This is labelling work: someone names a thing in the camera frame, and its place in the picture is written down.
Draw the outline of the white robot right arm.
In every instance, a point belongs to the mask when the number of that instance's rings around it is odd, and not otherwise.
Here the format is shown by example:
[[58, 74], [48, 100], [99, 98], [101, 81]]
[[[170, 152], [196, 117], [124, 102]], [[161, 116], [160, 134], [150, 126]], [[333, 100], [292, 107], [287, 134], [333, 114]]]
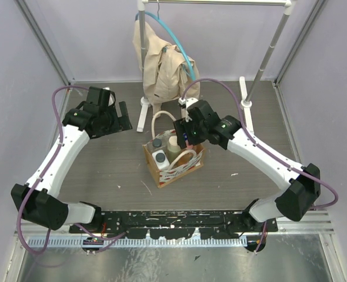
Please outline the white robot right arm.
[[292, 160], [280, 163], [284, 156], [271, 147], [263, 151], [261, 141], [244, 130], [233, 116], [220, 118], [208, 102], [196, 98], [180, 98], [184, 117], [175, 121], [174, 128], [181, 148], [208, 141], [234, 153], [267, 175], [280, 191], [264, 199], [254, 200], [243, 212], [243, 224], [249, 231], [257, 231], [264, 222], [277, 217], [300, 221], [321, 193], [320, 176], [314, 164], [303, 166]]

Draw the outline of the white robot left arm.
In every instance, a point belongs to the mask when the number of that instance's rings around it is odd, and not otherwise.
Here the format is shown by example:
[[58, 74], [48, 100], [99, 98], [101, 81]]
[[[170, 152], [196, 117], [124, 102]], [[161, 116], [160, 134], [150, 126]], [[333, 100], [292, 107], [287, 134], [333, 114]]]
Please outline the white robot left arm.
[[81, 224], [90, 233], [104, 223], [101, 208], [90, 203], [64, 203], [58, 199], [62, 183], [79, 152], [91, 139], [131, 130], [125, 102], [116, 103], [109, 88], [89, 87], [87, 97], [64, 118], [57, 117], [59, 136], [38, 170], [24, 185], [15, 184], [12, 200], [17, 222], [35, 223], [50, 230]]

